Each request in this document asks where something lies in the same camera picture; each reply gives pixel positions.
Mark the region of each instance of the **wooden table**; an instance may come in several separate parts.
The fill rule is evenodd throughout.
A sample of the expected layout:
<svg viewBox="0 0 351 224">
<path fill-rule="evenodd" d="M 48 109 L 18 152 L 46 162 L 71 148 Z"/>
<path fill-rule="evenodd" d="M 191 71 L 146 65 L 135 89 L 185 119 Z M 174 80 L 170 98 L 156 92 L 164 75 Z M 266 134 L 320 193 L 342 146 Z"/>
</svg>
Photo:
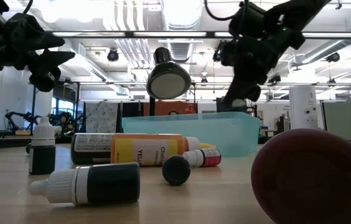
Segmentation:
<svg viewBox="0 0 351 224">
<path fill-rule="evenodd" d="M 193 169 L 189 180 L 179 187 L 167 184 L 160 167 L 143 167 L 138 202 L 74 207 L 31 196 L 29 184 L 47 176 L 28 175 L 29 157 L 23 147 L 0 149 L 0 223 L 273 223 L 251 189 L 254 156 Z M 68 145 L 57 146 L 55 166 L 57 170 L 73 167 Z"/>
</svg>

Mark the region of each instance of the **black bottle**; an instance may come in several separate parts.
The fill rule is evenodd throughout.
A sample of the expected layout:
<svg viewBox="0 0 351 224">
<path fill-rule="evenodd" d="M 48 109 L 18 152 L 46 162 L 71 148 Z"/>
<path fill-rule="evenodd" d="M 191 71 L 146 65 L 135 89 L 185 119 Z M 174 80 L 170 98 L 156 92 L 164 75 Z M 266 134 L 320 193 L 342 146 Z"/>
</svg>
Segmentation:
<svg viewBox="0 0 351 224">
<path fill-rule="evenodd" d="M 55 137 L 54 127 L 48 117 L 41 117 L 35 127 L 32 147 L 29 153 L 29 174 L 51 174 L 55 170 Z"/>
<path fill-rule="evenodd" d="M 135 202 L 139 198 L 139 165 L 130 162 L 58 170 L 48 179 L 33 182 L 30 192 L 47 197 L 50 203 Z"/>
</svg>

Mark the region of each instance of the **teal plastic bin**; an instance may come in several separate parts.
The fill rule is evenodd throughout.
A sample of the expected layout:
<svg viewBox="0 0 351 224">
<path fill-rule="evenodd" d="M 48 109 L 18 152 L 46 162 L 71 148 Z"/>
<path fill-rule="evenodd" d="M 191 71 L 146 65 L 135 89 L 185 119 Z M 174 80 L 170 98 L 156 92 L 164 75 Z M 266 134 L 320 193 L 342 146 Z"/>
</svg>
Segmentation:
<svg viewBox="0 0 351 224">
<path fill-rule="evenodd" d="M 223 157 L 256 150 L 260 121 L 243 112 L 123 118 L 125 133 L 181 134 L 216 145 Z"/>
</svg>

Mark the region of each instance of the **red label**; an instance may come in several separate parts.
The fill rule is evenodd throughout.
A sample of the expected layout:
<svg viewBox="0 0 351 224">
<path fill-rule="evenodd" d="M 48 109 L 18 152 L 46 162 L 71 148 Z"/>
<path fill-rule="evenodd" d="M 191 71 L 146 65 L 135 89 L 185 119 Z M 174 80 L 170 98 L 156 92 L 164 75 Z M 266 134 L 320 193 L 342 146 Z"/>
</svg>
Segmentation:
<svg viewBox="0 0 351 224">
<path fill-rule="evenodd" d="M 205 162 L 203 164 L 204 167 L 217 166 L 220 164 L 221 154 L 218 149 L 202 149 L 202 151 L 205 154 Z"/>
</svg>

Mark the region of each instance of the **white bottle cap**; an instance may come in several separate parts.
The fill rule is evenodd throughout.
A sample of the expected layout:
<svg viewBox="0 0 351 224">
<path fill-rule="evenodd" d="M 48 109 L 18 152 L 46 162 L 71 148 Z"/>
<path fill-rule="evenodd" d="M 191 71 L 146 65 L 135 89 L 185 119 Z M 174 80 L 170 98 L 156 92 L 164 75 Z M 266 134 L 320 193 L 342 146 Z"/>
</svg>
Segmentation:
<svg viewBox="0 0 351 224">
<path fill-rule="evenodd" d="M 188 145 L 189 145 L 189 150 L 188 151 L 193 151 L 193 150 L 199 150 L 200 149 L 199 139 L 197 139 L 195 137 L 185 137 L 185 139 L 188 141 Z"/>
<path fill-rule="evenodd" d="M 48 117 L 41 117 L 40 123 L 33 130 L 32 146 L 55 145 L 55 131 Z"/>
<path fill-rule="evenodd" d="M 52 172 L 45 180 L 35 181 L 30 185 L 32 195 L 47 197 L 50 203 L 72 203 L 73 176 L 75 169 Z"/>
<path fill-rule="evenodd" d="M 50 203 L 88 203 L 87 180 L 89 166 L 54 171 L 48 179 L 30 185 L 32 195 L 45 196 Z"/>
<path fill-rule="evenodd" d="M 191 167 L 200 167 L 203 165 L 204 159 L 201 150 L 184 152 L 182 156 L 188 160 Z"/>
</svg>

